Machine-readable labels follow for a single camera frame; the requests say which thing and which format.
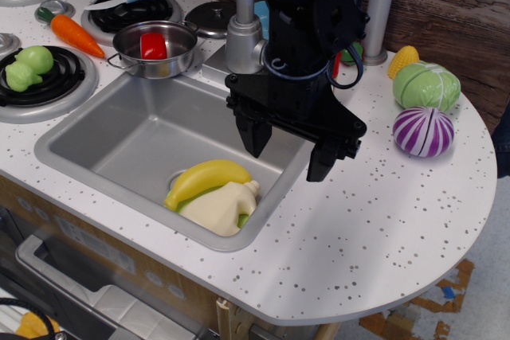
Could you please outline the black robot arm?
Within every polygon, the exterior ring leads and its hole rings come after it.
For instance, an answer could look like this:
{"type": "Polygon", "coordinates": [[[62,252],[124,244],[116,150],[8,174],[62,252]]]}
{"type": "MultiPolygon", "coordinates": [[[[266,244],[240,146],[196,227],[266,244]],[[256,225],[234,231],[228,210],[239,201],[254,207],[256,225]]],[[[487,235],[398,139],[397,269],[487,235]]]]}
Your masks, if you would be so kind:
{"type": "Polygon", "coordinates": [[[266,0],[269,40],[262,75],[230,73],[228,107],[245,149],[258,156],[278,127],[314,143],[307,179],[320,182],[335,162],[355,157],[365,123],[335,97],[335,56],[355,51],[368,15],[363,0],[266,0]]]}

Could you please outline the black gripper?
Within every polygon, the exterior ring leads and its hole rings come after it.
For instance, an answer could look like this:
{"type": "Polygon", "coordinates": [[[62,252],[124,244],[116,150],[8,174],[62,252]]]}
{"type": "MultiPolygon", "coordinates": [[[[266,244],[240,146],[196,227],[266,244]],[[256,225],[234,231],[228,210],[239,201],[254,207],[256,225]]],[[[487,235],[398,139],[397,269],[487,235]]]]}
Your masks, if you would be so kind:
{"type": "Polygon", "coordinates": [[[358,150],[366,124],[338,101],[325,75],[283,79],[231,75],[227,107],[233,110],[244,148],[259,158],[273,127],[316,143],[310,155],[307,181],[322,182],[346,150],[358,150]]]}

